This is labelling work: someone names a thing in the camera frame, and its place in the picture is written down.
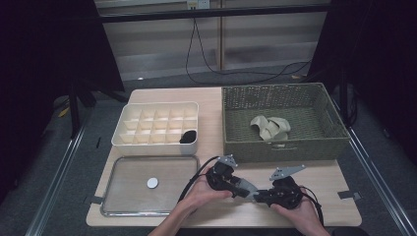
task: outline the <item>forearm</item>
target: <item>forearm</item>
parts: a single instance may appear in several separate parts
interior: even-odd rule
[[[305,233],[307,236],[329,236],[328,232],[323,227],[313,227],[309,232]]]
[[[149,236],[170,236],[175,235],[181,227],[182,222],[196,208],[187,200],[181,201],[169,215],[159,224]]]

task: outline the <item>wall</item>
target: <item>wall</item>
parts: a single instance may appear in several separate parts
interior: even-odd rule
[[[325,3],[303,0],[211,0],[211,8],[264,7]],[[178,0],[95,0],[105,14],[186,10]],[[214,70],[286,65],[313,57],[326,13],[197,19],[204,53]],[[105,24],[123,81],[186,73],[193,20]],[[190,73],[209,71],[195,32]]]

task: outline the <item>robot controller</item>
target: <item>robot controller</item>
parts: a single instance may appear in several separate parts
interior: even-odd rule
[[[257,203],[265,203],[269,207],[272,204],[278,204],[288,209],[294,209],[304,196],[300,187],[290,176],[303,170],[304,165],[284,169],[276,168],[269,178],[270,181],[273,181],[273,187],[268,190],[258,190],[247,180],[233,176],[233,167],[237,167],[237,164],[232,155],[218,157],[217,163],[206,174],[208,184],[214,190],[232,192],[233,198],[239,196]]]

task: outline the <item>white plastic organizer tray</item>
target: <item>white plastic organizer tray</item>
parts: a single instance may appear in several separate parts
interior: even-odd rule
[[[198,114],[196,102],[127,104],[111,143],[123,155],[192,155],[197,152]],[[193,131],[195,138],[180,144]]]

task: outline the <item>metal bracket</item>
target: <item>metal bracket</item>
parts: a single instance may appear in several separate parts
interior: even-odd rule
[[[362,196],[359,192],[353,193],[353,192],[348,190],[348,191],[338,192],[337,194],[339,195],[339,197],[342,200],[352,198],[353,201],[358,201],[358,200],[362,199]]]
[[[233,154],[220,156],[217,158],[217,161],[230,167],[237,167],[237,163],[233,158]]]
[[[273,174],[269,177],[270,181],[272,180],[278,180],[278,179],[283,179],[286,178],[294,173],[297,173],[298,171],[301,171],[303,169],[305,169],[306,166],[305,165],[300,165],[300,166],[293,166],[293,167],[285,167],[283,169],[276,167],[275,171],[273,172]]]
[[[91,205],[91,204],[101,205],[102,202],[103,202],[103,198],[98,197],[98,196],[86,196],[84,198],[84,203],[87,205]]]

